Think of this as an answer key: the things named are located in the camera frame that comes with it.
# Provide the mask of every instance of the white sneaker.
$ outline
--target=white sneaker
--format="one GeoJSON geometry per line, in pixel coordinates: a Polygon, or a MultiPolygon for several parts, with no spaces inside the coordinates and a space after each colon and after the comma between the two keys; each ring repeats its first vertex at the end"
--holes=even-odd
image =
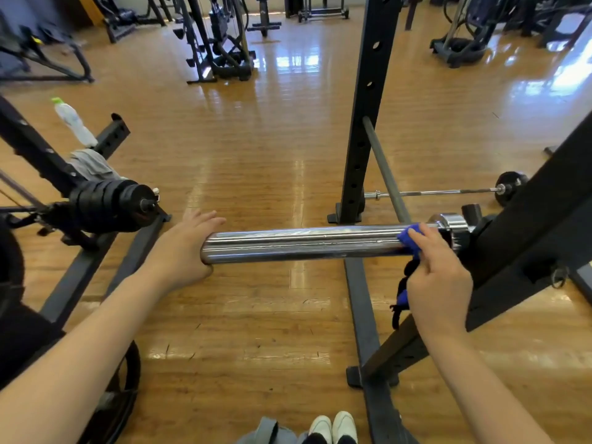
{"type": "Polygon", "coordinates": [[[323,436],[327,444],[333,444],[331,438],[331,420],[327,416],[317,417],[308,429],[308,434],[318,433],[323,436]]]}
{"type": "Polygon", "coordinates": [[[351,414],[347,411],[339,411],[333,420],[333,442],[337,444],[342,436],[349,436],[355,442],[358,442],[356,425],[351,414]]]}

